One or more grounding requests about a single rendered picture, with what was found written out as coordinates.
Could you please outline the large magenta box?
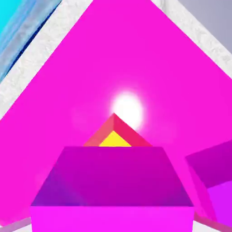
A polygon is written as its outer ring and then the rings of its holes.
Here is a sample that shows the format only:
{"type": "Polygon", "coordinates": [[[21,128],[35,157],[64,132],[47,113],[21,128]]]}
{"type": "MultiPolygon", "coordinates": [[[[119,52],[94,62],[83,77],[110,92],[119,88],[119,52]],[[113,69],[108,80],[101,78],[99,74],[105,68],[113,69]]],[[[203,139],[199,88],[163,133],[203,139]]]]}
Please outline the large magenta box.
{"type": "Polygon", "coordinates": [[[113,113],[218,222],[186,157],[232,140],[232,79],[151,0],[93,0],[0,120],[0,225],[31,217],[64,148],[85,147],[113,113]]]}

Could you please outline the small magenta cube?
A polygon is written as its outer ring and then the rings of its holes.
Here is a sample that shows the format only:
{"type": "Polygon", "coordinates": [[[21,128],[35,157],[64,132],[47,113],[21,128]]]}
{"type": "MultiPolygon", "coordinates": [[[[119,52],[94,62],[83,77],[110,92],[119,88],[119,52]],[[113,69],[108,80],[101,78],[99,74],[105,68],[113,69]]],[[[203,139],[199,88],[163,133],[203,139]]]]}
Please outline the small magenta cube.
{"type": "Polygon", "coordinates": [[[66,147],[31,205],[33,232],[192,232],[193,215],[159,147],[66,147]]]}

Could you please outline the small yellow cube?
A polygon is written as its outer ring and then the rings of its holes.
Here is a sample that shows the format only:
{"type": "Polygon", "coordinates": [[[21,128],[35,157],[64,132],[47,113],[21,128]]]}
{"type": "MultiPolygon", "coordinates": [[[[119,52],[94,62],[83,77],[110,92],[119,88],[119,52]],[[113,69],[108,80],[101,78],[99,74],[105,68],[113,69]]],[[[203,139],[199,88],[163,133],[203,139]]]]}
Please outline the small yellow cube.
{"type": "Polygon", "coordinates": [[[84,146],[151,146],[141,135],[113,113],[84,146]]]}

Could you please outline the large cyan box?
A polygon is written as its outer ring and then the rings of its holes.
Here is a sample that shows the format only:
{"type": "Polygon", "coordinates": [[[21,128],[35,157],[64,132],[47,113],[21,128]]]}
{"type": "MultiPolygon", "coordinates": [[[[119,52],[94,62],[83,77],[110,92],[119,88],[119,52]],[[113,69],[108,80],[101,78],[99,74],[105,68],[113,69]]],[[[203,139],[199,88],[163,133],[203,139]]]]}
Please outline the large cyan box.
{"type": "Polygon", "coordinates": [[[0,82],[41,30],[62,0],[21,0],[0,32],[0,82]]]}

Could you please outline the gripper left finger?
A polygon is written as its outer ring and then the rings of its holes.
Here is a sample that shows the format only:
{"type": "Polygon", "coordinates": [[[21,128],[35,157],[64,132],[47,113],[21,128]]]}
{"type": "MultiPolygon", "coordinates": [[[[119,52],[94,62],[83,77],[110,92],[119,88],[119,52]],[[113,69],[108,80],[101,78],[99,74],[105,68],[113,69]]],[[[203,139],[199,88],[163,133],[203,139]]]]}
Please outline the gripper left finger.
{"type": "Polygon", "coordinates": [[[13,232],[31,224],[31,218],[25,218],[9,225],[0,227],[0,232],[13,232]]]}

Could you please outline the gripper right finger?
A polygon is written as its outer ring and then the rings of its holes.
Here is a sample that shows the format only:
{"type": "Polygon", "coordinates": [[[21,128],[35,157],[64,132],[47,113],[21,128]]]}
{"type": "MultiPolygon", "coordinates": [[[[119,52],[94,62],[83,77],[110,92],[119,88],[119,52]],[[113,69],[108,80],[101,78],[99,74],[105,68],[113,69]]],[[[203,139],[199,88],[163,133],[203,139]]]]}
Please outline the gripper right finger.
{"type": "Polygon", "coordinates": [[[232,232],[232,227],[213,221],[207,217],[199,216],[196,212],[194,213],[194,220],[200,224],[216,229],[220,232],[232,232]]]}

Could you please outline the small violet cube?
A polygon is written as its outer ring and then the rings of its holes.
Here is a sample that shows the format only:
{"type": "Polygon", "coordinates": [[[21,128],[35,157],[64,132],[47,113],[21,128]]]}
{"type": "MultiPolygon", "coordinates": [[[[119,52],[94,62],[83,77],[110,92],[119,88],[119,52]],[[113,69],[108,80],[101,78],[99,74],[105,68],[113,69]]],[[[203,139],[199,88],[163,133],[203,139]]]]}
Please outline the small violet cube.
{"type": "Polygon", "coordinates": [[[217,221],[232,228],[232,140],[186,159],[206,187],[217,221]]]}

